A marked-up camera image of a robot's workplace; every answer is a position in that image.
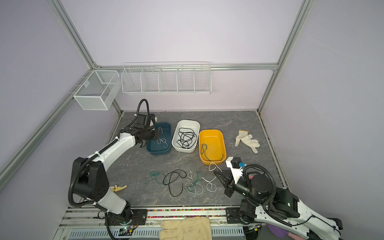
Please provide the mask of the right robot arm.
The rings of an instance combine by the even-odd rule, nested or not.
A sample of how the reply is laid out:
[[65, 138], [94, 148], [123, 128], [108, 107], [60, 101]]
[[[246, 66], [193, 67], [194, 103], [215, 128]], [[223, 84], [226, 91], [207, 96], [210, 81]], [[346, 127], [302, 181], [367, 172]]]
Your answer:
[[227, 208], [230, 223], [268, 224], [305, 240], [340, 240], [342, 221], [326, 218], [306, 206], [296, 195], [278, 188], [272, 175], [260, 165], [243, 169], [215, 170], [225, 195], [244, 198], [238, 208]]

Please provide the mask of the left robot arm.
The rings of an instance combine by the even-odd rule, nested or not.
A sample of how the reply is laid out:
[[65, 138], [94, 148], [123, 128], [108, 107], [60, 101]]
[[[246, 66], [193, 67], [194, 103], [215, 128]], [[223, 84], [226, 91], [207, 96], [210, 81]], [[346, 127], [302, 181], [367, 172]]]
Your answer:
[[134, 214], [131, 204], [119, 197], [111, 188], [107, 176], [109, 167], [127, 150], [148, 140], [157, 140], [159, 131], [154, 114], [136, 114], [132, 123], [101, 150], [73, 162], [68, 202], [72, 207], [93, 205], [107, 215], [107, 222], [128, 225]]

